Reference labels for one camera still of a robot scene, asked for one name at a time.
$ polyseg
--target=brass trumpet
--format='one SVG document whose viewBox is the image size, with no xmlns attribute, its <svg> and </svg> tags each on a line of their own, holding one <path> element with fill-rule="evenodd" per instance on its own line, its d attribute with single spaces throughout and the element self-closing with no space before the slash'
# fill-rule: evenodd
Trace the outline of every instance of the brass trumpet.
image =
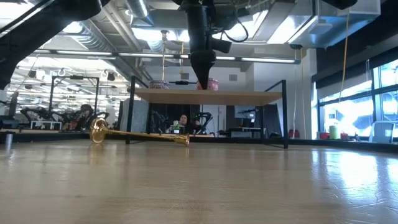
<svg viewBox="0 0 398 224">
<path fill-rule="evenodd" d="M 96 118 L 90 125 L 90 139 L 95 143 L 101 143 L 105 139 L 105 134 L 116 133 L 116 134 L 129 134 L 134 136 L 144 136 L 150 138 L 161 138 L 175 141 L 176 143 L 183 144 L 184 146 L 189 145 L 189 134 L 179 134 L 176 136 L 157 136 L 151 134 L 131 133 L 128 131 L 115 131 L 109 130 L 106 127 L 106 121 L 104 118 Z"/>
</svg>

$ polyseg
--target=wooden shelf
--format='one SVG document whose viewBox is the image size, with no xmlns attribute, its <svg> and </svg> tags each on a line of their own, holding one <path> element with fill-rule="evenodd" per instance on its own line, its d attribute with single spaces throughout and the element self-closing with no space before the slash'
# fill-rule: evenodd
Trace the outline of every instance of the wooden shelf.
<svg viewBox="0 0 398 224">
<path fill-rule="evenodd" d="M 160 90 L 136 88 L 136 95 L 150 103 L 188 105 L 262 106 L 282 98 L 280 92 Z"/>
</svg>

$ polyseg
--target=chair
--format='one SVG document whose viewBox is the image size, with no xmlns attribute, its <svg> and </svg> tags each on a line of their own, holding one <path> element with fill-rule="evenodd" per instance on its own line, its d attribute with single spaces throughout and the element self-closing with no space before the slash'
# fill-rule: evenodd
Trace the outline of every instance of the chair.
<svg viewBox="0 0 398 224">
<path fill-rule="evenodd" d="M 372 124 L 369 142 L 392 143 L 392 133 L 396 127 L 393 121 L 375 121 Z"/>
</svg>

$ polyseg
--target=woman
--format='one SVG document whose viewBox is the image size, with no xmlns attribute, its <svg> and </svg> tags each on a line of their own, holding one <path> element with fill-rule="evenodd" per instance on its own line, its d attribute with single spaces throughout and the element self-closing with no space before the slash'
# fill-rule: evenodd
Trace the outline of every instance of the woman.
<svg viewBox="0 0 398 224">
<path fill-rule="evenodd" d="M 185 128 L 180 128 L 180 134 L 185 134 L 185 133 L 193 134 L 194 131 L 196 133 L 197 131 L 200 130 L 199 121 L 195 121 L 195 124 L 188 123 L 188 117 L 185 114 L 181 115 L 180 120 L 178 121 L 178 124 L 185 127 Z M 169 127 L 166 130 L 166 133 L 170 133 L 172 129 L 173 129 L 173 126 Z"/>
</svg>

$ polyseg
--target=pink object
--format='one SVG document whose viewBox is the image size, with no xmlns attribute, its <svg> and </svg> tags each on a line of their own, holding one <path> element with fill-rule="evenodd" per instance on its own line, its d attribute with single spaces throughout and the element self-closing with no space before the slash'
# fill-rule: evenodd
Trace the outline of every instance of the pink object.
<svg viewBox="0 0 398 224">
<path fill-rule="evenodd" d="M 170 83 L 168 81 L 163 80 L 151 80 L 149 83 L 149 88 L 157 88 L 157 89 L 170 89 Z"/>
<path fill-rule="evenodd" d="M 201 87 L 199 81 L 197 81 L 197 90 L 202 90 L 203 88 Z M 213 90 L 217 91 L 218 90 L 218 81 L 215 80 L 214 78 L 209 78 L 207 82 L 207 90 Z"/>
</svg>

